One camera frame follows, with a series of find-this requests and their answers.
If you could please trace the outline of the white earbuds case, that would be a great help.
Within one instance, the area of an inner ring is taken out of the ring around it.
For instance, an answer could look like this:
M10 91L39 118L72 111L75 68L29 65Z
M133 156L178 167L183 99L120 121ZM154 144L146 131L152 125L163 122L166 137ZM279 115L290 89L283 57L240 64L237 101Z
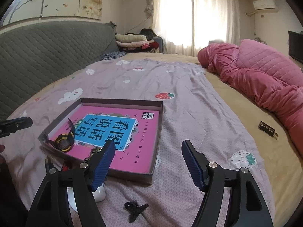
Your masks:
M93 194L95 202L103 201L106 197L106 191L105 191L104 184L102 184L100 187L98 187L92 194Z

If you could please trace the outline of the black yellow wrist watch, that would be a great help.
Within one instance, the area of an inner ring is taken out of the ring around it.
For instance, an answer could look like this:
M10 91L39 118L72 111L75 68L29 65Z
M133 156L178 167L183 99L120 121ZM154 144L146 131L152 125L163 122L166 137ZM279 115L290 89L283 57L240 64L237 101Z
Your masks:
M67 153L72 149L76 132L76 128L70 118L68 118L68 124L70 128L69 133L60 134L59 136L57 136L55 141L50 140L46 134L44 134L43 136L48 144L64 153Z

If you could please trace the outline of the white ribbed jar lid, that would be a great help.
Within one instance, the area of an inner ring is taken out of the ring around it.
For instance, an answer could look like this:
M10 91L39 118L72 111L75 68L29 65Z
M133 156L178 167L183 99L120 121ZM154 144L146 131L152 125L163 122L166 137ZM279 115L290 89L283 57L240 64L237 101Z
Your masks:
M77 213L76 200L74 198L74 191L72 187L67 188L67 196L70 207Z

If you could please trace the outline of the brass metal fitting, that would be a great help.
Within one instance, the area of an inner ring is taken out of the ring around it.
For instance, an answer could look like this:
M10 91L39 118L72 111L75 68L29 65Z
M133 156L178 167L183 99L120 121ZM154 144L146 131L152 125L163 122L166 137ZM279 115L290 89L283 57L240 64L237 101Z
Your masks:
M92 157L94 154L101 152L101 150L102 150L101 147L94 147L94 148L92 148L91 151L90 151L90 153L89 153L89 156L86 157L86 158L84 159L84 161L90 161L91 157Z

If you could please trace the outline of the grey quilted headboard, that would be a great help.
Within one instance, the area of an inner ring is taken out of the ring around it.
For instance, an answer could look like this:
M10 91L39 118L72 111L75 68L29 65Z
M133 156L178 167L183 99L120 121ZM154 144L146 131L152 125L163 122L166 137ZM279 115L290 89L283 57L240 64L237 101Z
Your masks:
M55 21L1 34L1 120L47 85L118 50L117 26Z

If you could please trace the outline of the grey cardboard box tray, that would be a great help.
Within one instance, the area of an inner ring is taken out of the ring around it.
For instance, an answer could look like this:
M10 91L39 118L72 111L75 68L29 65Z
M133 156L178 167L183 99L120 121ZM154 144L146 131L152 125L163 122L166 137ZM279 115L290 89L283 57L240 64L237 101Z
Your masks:
M61 158L81 163L107 140L116 146L108 174L152 184L162 128L163 102L81 98L39 135Z

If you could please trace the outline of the pink and blue book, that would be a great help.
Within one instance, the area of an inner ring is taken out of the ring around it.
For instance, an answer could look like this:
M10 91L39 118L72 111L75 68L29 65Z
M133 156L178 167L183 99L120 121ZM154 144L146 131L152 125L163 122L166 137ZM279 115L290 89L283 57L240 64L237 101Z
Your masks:
M110 168L114 172L152 174L157 159L162 106L117 106L78 104L69 107L49 126L45 134L55 141L70 131L68 118L76 132L72 149L61 156L83 161L94 147L107 140L116 151Z

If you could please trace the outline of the pink quilted duvet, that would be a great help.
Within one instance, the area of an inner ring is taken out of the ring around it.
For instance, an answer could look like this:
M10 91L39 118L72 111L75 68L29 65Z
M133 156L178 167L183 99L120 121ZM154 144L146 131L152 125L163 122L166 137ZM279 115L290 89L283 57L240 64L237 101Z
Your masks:
M275 114L302 152L302 71L276 49L255 40L212 43L197 56L202 67Z

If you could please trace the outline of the stack of folded clothes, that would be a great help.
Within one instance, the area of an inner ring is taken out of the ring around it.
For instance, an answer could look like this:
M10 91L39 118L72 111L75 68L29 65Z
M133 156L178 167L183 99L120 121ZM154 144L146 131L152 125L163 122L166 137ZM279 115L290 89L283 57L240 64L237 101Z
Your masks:
M164 53L163 39L149 28L142 29L138 34L116 34L115 39L119 50L125 53Z

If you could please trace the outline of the black flat television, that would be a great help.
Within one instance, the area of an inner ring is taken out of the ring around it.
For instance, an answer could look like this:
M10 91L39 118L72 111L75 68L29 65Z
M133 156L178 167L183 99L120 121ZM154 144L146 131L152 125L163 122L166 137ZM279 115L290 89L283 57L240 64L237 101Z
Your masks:
M303 33L288 31L289 42L288 42L288 51L289 56L295 60L303 63Z

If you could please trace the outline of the white sheer curtain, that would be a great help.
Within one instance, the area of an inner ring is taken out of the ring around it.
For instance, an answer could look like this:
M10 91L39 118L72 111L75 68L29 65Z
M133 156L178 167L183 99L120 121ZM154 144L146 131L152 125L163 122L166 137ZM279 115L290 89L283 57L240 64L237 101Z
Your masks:
M197 56L209 42L240 42L239 0L154 0L152 29L169 54Z

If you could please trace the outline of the floral wall painting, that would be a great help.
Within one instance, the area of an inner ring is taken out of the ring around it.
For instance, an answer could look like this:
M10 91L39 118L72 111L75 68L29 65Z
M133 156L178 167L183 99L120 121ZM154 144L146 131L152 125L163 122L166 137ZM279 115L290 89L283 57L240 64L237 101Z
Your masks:
M1 26L38 17L79 16L101 19L102 0L14 0Z

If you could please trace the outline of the white wall air conditioner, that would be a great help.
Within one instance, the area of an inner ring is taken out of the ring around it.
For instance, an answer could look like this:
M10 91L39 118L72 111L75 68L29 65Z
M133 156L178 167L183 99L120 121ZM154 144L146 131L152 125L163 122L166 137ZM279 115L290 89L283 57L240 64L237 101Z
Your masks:
M256 11L278 9L275 0L256 0L253 1L253 7Z

